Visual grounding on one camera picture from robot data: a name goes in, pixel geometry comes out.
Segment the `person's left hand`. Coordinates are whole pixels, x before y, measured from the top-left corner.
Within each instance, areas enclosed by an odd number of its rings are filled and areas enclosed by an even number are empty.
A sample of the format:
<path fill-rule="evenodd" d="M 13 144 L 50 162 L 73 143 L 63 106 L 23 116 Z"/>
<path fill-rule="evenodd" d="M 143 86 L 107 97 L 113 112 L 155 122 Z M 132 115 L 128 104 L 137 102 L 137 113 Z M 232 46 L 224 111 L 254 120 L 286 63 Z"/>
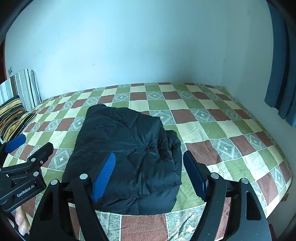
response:
<path fill-rule="evenodd" d="M 26 212 L 23 210 L 22 206 L 19 206 L 16 209 L 15 221 L 18 225 L 18 231 L 22 236 L 30 232 L 31 225 L 28 221 Z"/>

